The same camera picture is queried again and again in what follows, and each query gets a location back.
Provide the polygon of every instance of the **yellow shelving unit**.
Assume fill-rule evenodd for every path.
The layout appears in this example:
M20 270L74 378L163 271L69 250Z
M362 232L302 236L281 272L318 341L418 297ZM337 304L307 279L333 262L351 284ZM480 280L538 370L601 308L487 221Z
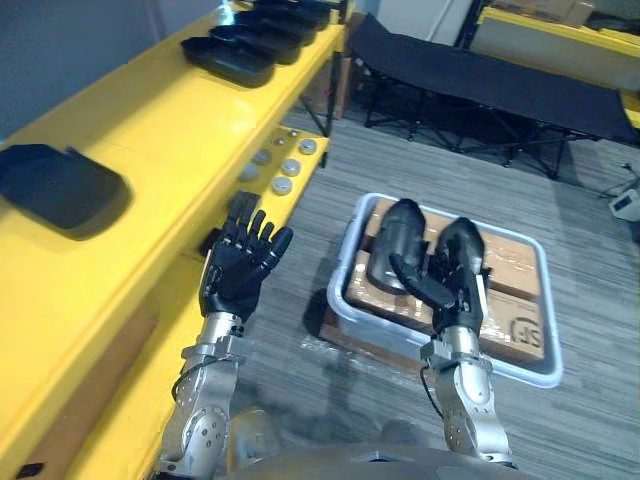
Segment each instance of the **yellow shelving unit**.
M261 194L260 207L276 228L286 224L328 146L327 138L299 130L298 137L292 138L287 135L290 130L278 128L271 135L267 148L273 157L260 176L237 184L238 189ZM286 143L275 146L271 140L277 138L287 139ZM318 143L313 155L298 152L304 138ZM299 160L302 168L292 178L291 192L279 196L271 192L270 182L281 174L281 161L286 158ZM158 326L76 458L70 480L140 479L151 466L162 427L173 409L169 392L182 367L180 352L193 344L202 325L197 298L202 259L192 255L179 256L154 287L152 295L160 303Z
M268 84L247 89L184 59L180 42L206 35L213 25L211 16L195 22L2 145L72 145L125 178L133 200L109 229L75 241L0 199L0 361L7 366L0 379L7 392L0 396L0 478L13 477L142 298L198 232L212 226L210 214L220 211L246 162L341 50L344 35L343 25L329 25L294 64L278 65ZM324 152L328 140L318 142ZM319 158L304 159L287 197L262 189L263 207L274 223L291 213ZM175 328L189 330L189 343L198 322L196 317L194 330L180 322ZM166 338L159 336L154 338L161 348ZM175 348L176 363L151 377L171 381L182 339L176 336L175 345L166 347ZM28 361L20 360L25 355ZM147 402L168 406L155 394ZM154 428L160 429L166 412L158 412ZM139 448L132 447L140 454Z
M291 137L289 132L295 130L297 136ZM276 142L282 139L283 145ZM312 139L316 142L317 150L313 155L304 155L299 151L300 142L304 139ZM198 253L198 247L206 238L207 234L214 227L222 226L227 217L227 204L233 195L238 191L246 191L260 195L260 202L257 208L263 209L267 216L265 221L273 222L276 228L286 224L293 207L298 203L304 189L311 179L313 172L322 158L322 154L329 147L329 139L314 133L300 129L285 127L276 128L268 137L267 141L260 147L271 152L271 161L268 165L259 167L260 175L250 182L236 181L224 196L224 200L215 205L211 212L206 215L208 222L203 223L195 232L192 240L187 244L184 253L193 258L204 261ZM293 184L291 192L287 195L277 195L271 189L271 181L278 176L284 176L281 171L282 163L293 158L300 162L300 173L291 177Z

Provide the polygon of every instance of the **wall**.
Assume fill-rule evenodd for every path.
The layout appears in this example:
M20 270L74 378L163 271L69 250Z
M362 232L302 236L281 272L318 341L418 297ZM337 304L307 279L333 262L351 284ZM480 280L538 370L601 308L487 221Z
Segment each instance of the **wall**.
M377 15L380 9L380 1L381 0L355 0L356 10L358 12Z
M0 1L0 141L216 4Z
M378 20L391 32L453 45L471 0L381 0Z

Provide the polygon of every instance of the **black plastic tray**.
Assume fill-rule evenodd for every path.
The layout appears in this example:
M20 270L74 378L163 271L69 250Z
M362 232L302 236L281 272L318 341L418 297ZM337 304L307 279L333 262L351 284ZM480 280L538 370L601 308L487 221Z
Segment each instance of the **black plastic tray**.
M189 62L244 87L261 87L275 70L272 55L244 43L191 37L181 45Z
M209 35L227 42L246 43L273 55L278 63L290 64L300 56L302 37L269 25L224 25L209 30Z
M0 194L31 219L84 240L111 226L131 192L123 178L73 148L13 145L0 152Z
M295 33L302 38L304 45L313 43L318 30L318 23L308 17L301 17L294 13L270 9L238 12L234 15L236 25L255 25L261 23L270 27Z
M331 7L324 3L290 2L288 0L257 0L253 3L258 11L273 10L293 13L313 20L318 24L318 30L324 30L329 25Z

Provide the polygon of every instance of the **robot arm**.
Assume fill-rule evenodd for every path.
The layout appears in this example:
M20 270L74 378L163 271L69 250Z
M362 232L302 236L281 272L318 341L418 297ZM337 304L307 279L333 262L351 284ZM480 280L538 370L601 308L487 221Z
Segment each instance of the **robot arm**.
M199 295L205 321L195 345L182 351L185 364L171 392L176 404L154 464L156 479L208 480L225 450L238 366L251 350L243 325L257 307L262 281L293 237L284 227L270 240L271 223L260 233L263 211L248 228L252 210L232 203L207 256Z
M459 218L438 238L421 268L392 255L391 266L414 296L434 309L435 335L420 356L436 374L449 449L513 467L507 435L496 416L491 362L481 356L480 326L487 317L489 271L475 225Z

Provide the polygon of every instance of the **silver knob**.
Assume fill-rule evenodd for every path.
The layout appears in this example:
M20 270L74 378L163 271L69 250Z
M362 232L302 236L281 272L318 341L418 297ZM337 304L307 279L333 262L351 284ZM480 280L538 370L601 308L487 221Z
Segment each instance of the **silver knob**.
M282 173L287 177L295 177L300 173L300 162L289 158L282 163Z
M304 140L300 141L300 146L298 147L298 149L303 155L312 155L318 149L318 144L311 138L305 138Z
M241 182L250 182L251 180L257 178L259 174L260 169L258 168L258 166L249 162L245 165L244 170L242 170L242 173L238 177L238 180L240 180Z
M286 195L293 188L293 182L287 177L276 177L271 182L271 189L276 195Z
M257 165L267 165L271 161L271 152L263 148L253 156L252 160Z

